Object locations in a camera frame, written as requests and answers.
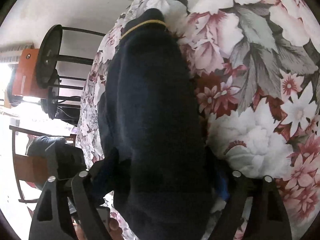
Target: floral bedsheet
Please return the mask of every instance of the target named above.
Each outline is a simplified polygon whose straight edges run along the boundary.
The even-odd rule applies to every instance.
[[[103,38],[84,87],[76,143],[87,166],[104,158],[97,103],[121,29],[149,8],[163,12],[188,62],[207,144],[246,176],[276,178],[301,238],[320,211],[320,26],[304,0],[134,0]],[[135,239],[113,195],[105,200],[124,238]]]

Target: yellow stripe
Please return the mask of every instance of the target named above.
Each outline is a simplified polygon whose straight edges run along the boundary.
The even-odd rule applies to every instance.
[[[145,25],[145,24],[149,24],[149,23],[158,23],[158,24],[162,24],[162,25],[164,25],[165,27],[167,27],[167,25],[166,25],[163,21],[160,21],[160,20],[148,20],[148,21],[139,23],[139,24],[136,25],[135,27],[132,27],[132,28],[131,28],[130,30],[128,30],[125,34],[123,34],[120,39],[122,39],[124,36],[126,36],[126,35],[129,34],[130,32],[134,31],[136,28],[139,28],[140,26]]]

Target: silver screw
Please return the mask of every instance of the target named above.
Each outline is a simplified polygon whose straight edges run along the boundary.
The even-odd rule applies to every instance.
[[[269,183],[272,182],[272,178],[270,176],[265,176],[264,180]]]
[[[56,180],[56,177],[55,176],[50,176],[49,178],[48,178],[48,181],[49,182],[54,182]]]
[[[232,173],[232,175],[233,175],[234,177],[236,177],[236,178],[239,178],[239,177],[241,177],[241,172],[239,172],[239,171],[234,171],[234,172]]]
[[[81,177],[81,178],[84,178],[84,177],[86,177],[88,175],[88,172],[87,171],[81,171],[80,173],[79,173],[79,177]]]

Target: orange box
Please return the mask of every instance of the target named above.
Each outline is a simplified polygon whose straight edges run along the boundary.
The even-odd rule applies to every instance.
[[[48,89],[38,87],[36,62],[39,49],[24,49],[14,77],[12,95],[47,98]]]

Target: flower center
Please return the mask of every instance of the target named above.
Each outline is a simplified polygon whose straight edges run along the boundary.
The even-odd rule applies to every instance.
[[[302,117],[303,117],[303,110],[298,109],[298,110],[296,111],[296,119],[297,119],[297,120],[301,120]]]

